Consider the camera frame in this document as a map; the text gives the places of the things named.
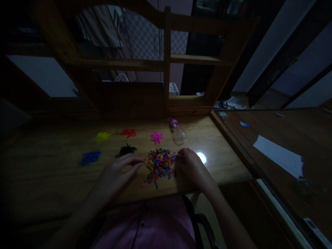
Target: right hand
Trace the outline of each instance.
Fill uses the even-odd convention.
[[[200,157],[194,151],[190,148],[182,148],[179,150],[178,154],[178,165],[180,169],[201,191],[206,192],[217,186]]]

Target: pink shirt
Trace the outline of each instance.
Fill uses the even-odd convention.
[[[130,249],[136,231],[135,249],[196,248],[194,229],[181,196],[149,200],[125,209],[106,219],[92,248]]]

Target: white paper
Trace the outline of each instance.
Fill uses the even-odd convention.
[[[295,154],[260,135],[253,146],[295,178],[303,176],[303,162],[301,161],[302,157],[300,155]]]

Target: pink bottle cap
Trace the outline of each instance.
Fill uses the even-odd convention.
[[[173,126],[173,124],[175,124],[175,123],[177,123],[177,120],[176,119],[172,119],[172,121],[171,121],[171,125]]]

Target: drawer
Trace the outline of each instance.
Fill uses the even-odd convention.
[[[169,109],[169,117],[182,117],[182,116],[207,116],[210,108],[188,108],[188,109]]]

